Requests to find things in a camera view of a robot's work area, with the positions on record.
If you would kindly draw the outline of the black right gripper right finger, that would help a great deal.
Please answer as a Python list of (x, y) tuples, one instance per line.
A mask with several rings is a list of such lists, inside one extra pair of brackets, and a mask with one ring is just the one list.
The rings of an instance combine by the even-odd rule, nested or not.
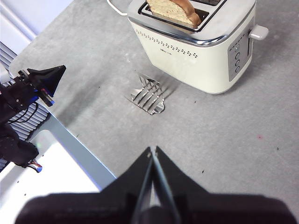
[(292, 224), (293, 214), (278, 199), (254, 194), (212, 193), (186, 175), (160, 148), (153, 163), (162, 201), (179, 224)]

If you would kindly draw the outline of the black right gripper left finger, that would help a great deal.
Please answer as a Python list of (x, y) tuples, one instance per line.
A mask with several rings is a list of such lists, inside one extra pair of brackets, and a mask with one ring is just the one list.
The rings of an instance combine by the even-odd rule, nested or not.
[(21, 209), (17, 224), (128, 224), (140, 206), (151, 169), (150, 147), (121, 176), (96, 193), (35, 197)]

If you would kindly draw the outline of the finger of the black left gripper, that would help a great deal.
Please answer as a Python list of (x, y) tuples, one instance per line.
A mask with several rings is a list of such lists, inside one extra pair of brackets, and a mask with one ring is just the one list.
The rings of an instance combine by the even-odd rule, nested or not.
[(35, 79), (43, 82), (59, 82), (66, 71), (66, 66), (60, 65), (44, 70), (27, 69), (27, 71), (29, 72), (28, 77), (32, 80)]
[(57, 86), (59, 82), (43, 82), (41, 81), (44, 89), (47, 91), (47, 93), (51, 96), (54, 97), (54, 93), (57, 89)]

